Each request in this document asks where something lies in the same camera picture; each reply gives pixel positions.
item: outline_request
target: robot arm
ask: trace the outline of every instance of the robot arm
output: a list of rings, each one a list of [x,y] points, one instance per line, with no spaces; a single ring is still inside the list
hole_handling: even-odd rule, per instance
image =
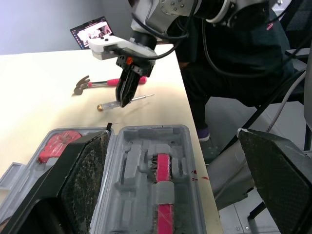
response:
[[[159,34],[166,35],[179,16],[194,17],[230,28],[251,29],[266,21],[277,0],[131,0],[136,18]],[[155,60],[154,49],[162,39],[145,30],[133,20],[133,35],[129,41],[114,36],[91,39],[89,47],[100,60],[118,57],[123,69],[116,88],[116,99],[125,107],[134,97],[141,76],[149,77]]]

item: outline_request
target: pink tool handle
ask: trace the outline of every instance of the pink tool handle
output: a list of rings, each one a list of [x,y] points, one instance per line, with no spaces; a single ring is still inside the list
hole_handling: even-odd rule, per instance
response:
[[[164,204],[158,207],[157,234],[173,234],[173,205]]]
[[[110,79],[107,81],[107,85],[109,86],[117,86],[119,82],[119,79]],[[139,84],[145,84],[146,83],[146,77],[141,77]]]
[[[157,156],[157,183],[170,181],[170,156],[159,154]],[[173,234],[174,207],[171,204],[163,204],[158,207],[157,234]]]
[[[170,156],[159,154],[157,156],[157,183],[170,181]]]

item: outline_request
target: screwdriver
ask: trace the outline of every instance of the screwdriver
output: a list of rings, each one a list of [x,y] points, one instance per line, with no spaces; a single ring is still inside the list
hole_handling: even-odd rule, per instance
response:
[[[131,100],[131,102],[133,101],[137,101],[137,100],[141,100],[150,96],[153,96],[154,94],[149,94],[149,95],[145,95],[145,96],[141,96],[141,97],[135,97],[134,99]],[[97,110],[98,111],[106,111],[106,110],[110,110],[113,109],[115,107],[120,107],[120,102],[119,101],[111,101],[111,102],[107,102],[105,104],[102,105],[98,105],[97,106]]]

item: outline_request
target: purple shoe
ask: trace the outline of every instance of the purple shoe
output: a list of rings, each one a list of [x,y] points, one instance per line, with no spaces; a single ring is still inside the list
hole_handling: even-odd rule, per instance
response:
[[[197,131],[197,136],[200,142],[205,142],[209,140],[210,134],[209,134],[208,127],[204,129],[200,129],[200,130],[196,129],[196,131]]]

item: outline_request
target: hammer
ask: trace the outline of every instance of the hammer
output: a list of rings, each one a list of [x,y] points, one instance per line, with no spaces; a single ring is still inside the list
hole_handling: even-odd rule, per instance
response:
[[[110,79],[108,81],[91,82],[89,76],[82,78],[76,85],[74,93],[76,95],[81,95],[84,89],[93,87],[103,87],[103,86],[117,86],[119,79]],[[146,77],[141,77],[140,84],[146,83]]]

